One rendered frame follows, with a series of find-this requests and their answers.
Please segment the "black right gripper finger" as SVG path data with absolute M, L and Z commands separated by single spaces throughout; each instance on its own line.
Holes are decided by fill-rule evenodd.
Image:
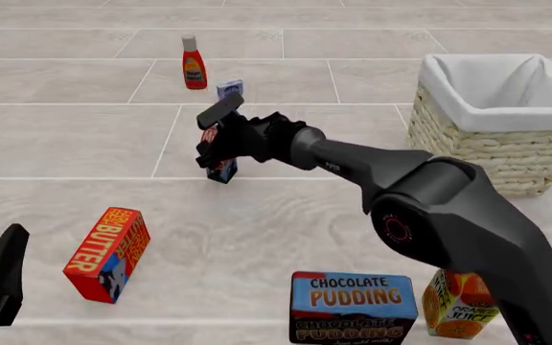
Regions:
M 236 146 L 223 140 L 215 139 L 211 143 L 202 140 L 195 148 L 199 154 L 195 161 L 201 169 L 213 169 L 221 162 L 238 157 Z

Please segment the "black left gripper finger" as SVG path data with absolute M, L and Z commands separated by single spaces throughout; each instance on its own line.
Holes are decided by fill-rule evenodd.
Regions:
M 0 236 L 0 299 L 21 301 L 22 266 L 30 234 L 19 223 L 11 224 Z

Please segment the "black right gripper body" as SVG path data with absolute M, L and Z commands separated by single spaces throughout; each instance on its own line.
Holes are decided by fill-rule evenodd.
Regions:
M 247 119 L 241 114 L 229 114 L 219 134 L 220 155 L 224 159 L 252 157 L 259 163 L 267 160 L 267 123 L 259 117 Z

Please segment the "milk carton with red top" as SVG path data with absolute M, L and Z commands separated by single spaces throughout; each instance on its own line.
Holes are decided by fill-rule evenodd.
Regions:
M 210 144 L 218 134 L 218 126 L 212 126 L 203 131 L 201 136 L 201 144 Z M 205 169 L 209 180 L 218 183 L 227 184 L 238 171 L 238 161 L 236 159 L 224 160 L 216 165 Z

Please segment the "white cloth basket liner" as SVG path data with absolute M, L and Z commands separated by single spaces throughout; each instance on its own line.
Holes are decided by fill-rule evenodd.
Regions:
M 540 54 L 431 54 L 419 84 L 465 131 L 552 130 L 552 60 Z

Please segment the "woven pale wicker basket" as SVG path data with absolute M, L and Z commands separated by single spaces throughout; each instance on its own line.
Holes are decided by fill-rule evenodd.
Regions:
M 552 185 L 552 131 L 464 131 L 421 83 L 409 120 L 407 144 L 437 156 L 481 166 L 506 196 L 539 196 Z

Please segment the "small blue white box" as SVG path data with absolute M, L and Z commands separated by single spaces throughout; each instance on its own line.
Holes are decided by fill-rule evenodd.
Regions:
M 243 81 L 231 80 L 229 82 L 221 83 L 216 87 L 218 100 L 225 99 L 229 94 L 243 94 Z

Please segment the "red ketchup bottle grey cap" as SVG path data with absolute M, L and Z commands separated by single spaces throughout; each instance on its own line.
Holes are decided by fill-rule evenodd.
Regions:
M 207 74 L 201 54 L 196 45 L 193 34 L 184 34 L 182 37 L 183 59 L 182 71 L 187 88 L 201 90 L 207 88 Z

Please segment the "red butter box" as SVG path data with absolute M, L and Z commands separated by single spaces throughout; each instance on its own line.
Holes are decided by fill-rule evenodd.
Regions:
M 141 212 L 110 207 L 72 255 L 63 274 L 83 298 L 115 304 L 149 243 Z

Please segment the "blue chocolate pudding box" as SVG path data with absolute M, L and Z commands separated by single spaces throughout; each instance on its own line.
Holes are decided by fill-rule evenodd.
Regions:
M 418 318 L 403 275 L 291 275 L 288 338 L 305 345 L 402 345 Z

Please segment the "orange juice carton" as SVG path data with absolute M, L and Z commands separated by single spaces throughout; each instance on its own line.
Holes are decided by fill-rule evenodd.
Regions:
M 482 279 L 473 273 L 438 270 L 422 296 L 429 335 L 475 338 L 497 315 L 499 308 Z

